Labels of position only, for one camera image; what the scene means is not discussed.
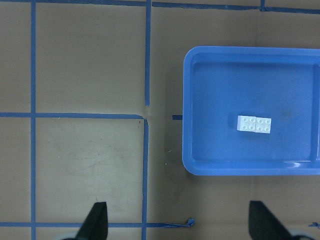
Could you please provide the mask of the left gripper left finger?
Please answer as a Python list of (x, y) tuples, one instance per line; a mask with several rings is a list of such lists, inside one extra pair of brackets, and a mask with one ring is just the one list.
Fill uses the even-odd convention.
[(106, 202), (96, 202), (76, 234), (77, 240), (106, 240), (108, 212)]

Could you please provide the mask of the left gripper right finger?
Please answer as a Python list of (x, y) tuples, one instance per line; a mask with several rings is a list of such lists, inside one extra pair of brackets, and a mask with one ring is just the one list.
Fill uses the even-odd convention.
[(248, 231), (252, 240), (296, 240), (262, 201), (251, 200)]

